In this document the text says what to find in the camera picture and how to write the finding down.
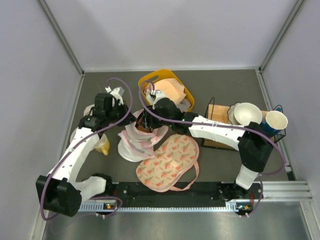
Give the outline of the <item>white pink-trimmed mesh laundry bag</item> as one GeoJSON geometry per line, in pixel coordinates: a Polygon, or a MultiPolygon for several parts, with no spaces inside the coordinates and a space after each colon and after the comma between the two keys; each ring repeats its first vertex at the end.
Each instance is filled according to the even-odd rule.
{"type": "Polygon", "coordinates": [[[140,125],[143,120],[144,111],[138,110],[133,113],[136,117],[136,122],[125,126],[118,136],[125,142],[129,143],[136,148],[151,148],[167,134],[169,128],[162,126],[160,128],[146,129],[140,125]]]}

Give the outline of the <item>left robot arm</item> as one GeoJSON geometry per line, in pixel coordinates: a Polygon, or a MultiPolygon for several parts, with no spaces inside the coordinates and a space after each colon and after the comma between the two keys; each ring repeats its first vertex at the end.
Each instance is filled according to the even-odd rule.
{"type": "Polygon", "coordinates": [[[107,129],[135,120],[130,113],[131,107],[126,105],[122,95],[123,90],[120,87],[97,94],[91,114],[80,120],[60,161],[47,175],[37,178],[35,186],[43,220],[49,221],[45,211],[73,217],[82,202],[97,196],[106,199],[113,194],[111,177],[96,173],[78,182],[77,176],[87,156],[107,129]]]}

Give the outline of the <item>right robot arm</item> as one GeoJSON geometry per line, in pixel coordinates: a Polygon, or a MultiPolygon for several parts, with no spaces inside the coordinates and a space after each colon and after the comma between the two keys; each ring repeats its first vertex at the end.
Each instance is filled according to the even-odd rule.
{"type": "Polygon", "coordinates": [[[232,125],[209,120],[197,113],[181,112],[167,97],[155,101],[154,105],[142,106],[147,115],[146,125],[152,129],[167,126],[177,134],[211,140],[237,150],[241,167],[233,192],[239,198],[251,193],[252,184],[264,171],[274,147],[274,142],[259,124],[232,125]]]}

